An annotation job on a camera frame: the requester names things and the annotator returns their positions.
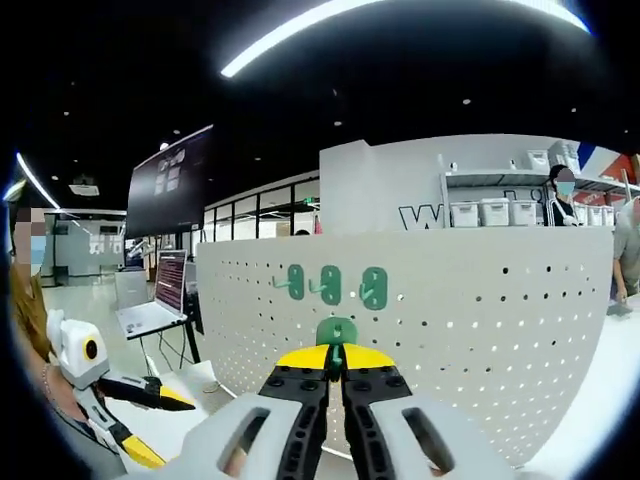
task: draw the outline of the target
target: perforated white panel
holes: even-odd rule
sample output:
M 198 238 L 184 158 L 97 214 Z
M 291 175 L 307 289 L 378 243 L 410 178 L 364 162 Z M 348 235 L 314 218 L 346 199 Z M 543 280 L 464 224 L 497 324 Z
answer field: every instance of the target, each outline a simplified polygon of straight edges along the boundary
M 600 228 L 447 229 L 201 244 L 203 359 L 241 394 L 257 391 L 287 351 L 313 345 L 329 315 L 351 317 L 359 343 L 396 360 L 415 392 L 459 408 L 512 465 L 549 438 L 590 365 L 611 280 L 611 232 Z M 319 283 L 342 273 L 331 307 L 308 288 L 292 300 L 287 268 Z M 384 310 L 357 295 L 367 267 L 389 278 Z M 334 385 L 326 445 L 348 453 Z

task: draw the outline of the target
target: woman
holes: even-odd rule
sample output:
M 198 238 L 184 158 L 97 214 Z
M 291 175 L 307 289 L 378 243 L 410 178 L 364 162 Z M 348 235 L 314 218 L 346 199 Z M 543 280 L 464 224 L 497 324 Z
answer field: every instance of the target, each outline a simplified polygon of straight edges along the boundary
M 59 430 L 95 477 L 112 479 L 121 476 L 126 470 L 119 455 L 98 443 L 75 401 L 71 385 L 62 376 L 60 368 L 49 361 L 52 352 L 46 334 L 47 313 L 39 273 L 46 247 L 44 210 L 12 205 L 9 231 L 12 246 L 10 314 L 17 327 L 14 331 L 26 362 L 27 374 L 33 385 L 49 400 Z
M 549 172 L 549 183 L 554 196 L 547 204 L 547 218 L 550 227 L 577 227 L 571 195 L 576 186 L 576 178 L 565 165 L 554 165 Z

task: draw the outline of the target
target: laptop screen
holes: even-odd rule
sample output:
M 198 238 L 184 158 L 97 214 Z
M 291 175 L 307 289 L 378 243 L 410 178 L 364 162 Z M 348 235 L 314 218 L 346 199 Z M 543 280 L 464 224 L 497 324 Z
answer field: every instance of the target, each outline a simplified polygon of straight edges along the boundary
M 156 274 L 156 299 L 182 312 L 184 290 L 184 265 L 187 260 L 185 250 L 158 252 Z

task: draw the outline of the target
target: monitor screen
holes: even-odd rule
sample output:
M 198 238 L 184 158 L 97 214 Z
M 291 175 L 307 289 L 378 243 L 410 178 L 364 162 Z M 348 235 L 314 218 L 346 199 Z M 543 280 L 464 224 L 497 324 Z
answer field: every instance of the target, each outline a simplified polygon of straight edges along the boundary
M 182 312 L 186 260 L 187 252 L 185 250 L 158 252 L 156 299 L 179 312 Z
M 156 153 L 131 175 L 126 238 L 199 230 L 211 126 Z

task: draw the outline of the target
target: person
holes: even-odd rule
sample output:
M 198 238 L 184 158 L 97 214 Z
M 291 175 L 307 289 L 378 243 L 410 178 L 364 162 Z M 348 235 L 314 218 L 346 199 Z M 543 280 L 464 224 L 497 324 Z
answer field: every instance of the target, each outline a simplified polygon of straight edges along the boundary
M 571 195 L 576 185 L 576 179 L 570 168 L 565 165 L 554 165 L 549 171 L 549 183 L 554 196 L 547 205 L 547 218 L 550 227 L 577 227 L 578 220 L 574 217 Z
M 118 454 L 97 441 L 75 401 L 73 387 L 53 365 L 47 338 L 47 311 L 40 280 L 46 248 L 44 210 L 24 202 L 12 205 L 9 215 L 9 314 L 27 376 L 52 407 L 52 419 L 80 460 L 95 478 L 112 479 L 126 473 Z
M 638 293 L 640 280 L 640 197 L 626 203 L 617 218 L 613 233 L 611 299 L 624 305 L 628 297 Z

